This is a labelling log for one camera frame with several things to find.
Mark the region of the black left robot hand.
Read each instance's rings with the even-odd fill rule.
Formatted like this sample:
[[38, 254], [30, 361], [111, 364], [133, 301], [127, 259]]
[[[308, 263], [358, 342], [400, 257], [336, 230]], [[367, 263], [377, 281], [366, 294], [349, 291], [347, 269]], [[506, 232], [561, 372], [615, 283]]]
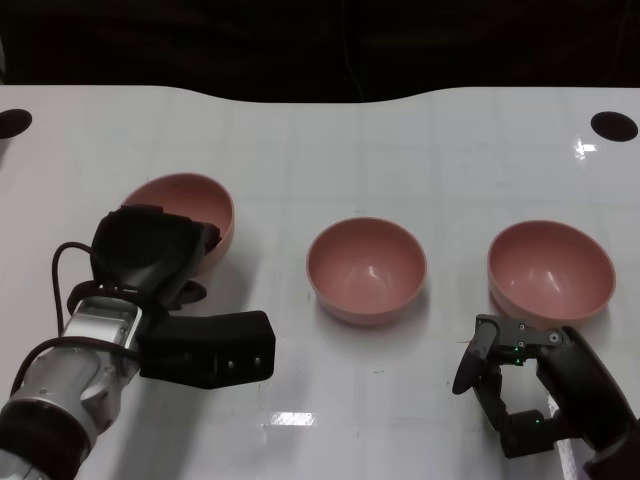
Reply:
[[214, 224], [169, 214], [160, 207], [124, 206], [97, 227], [91, 244], [97, 255], [91, 262], [93, 278], [179, 310], [206, 297], [206, 288], [193, 278], [220, 241], [220, 229]]

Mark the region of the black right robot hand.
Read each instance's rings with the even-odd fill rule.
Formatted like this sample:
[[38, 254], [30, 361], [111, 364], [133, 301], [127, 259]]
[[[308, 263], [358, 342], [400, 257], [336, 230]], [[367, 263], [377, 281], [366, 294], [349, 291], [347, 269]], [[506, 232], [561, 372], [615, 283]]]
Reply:
[[[538, 410], [510, 413], [501, 399], [504, 365], [536, 362], [536, 376], [558, 406], [546, 418]], [[474, 336], [452, 392], [473, 390], [506, 457], [551, 450], [560, 440], [578, 438], [600, 453], [618, 447], [639, 431], [626, 397], [584, 338], [571, 327], [542, 330], [516, 320], [478, 315]]]

